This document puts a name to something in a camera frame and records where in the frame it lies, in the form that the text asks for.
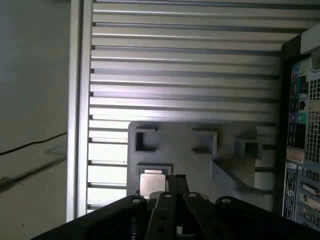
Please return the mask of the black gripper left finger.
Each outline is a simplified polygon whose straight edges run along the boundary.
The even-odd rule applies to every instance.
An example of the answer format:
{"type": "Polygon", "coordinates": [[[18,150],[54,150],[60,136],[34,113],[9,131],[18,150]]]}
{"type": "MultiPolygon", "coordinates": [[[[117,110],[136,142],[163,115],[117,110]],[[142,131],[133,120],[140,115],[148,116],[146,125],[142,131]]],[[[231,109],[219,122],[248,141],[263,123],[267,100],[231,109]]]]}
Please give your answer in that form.
{"type": "Polygon", "coordinates": [[[35,237],[37,240],[173,240],[176,237],[177,177],[146,200],[130,195],[35,237]]]}

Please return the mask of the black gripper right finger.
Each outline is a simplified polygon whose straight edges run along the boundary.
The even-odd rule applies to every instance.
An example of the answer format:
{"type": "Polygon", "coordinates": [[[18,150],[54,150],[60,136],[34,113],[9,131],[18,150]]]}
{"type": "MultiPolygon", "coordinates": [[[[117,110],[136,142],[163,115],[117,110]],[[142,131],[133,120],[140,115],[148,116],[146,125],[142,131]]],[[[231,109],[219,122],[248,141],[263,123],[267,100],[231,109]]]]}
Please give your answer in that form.
{"type": "Polygon", "coordinates": [[[177,185],[198,240],[318,240],[319,231],[231,196],[215,202],[189,190],[186,176],[177,185]]]}

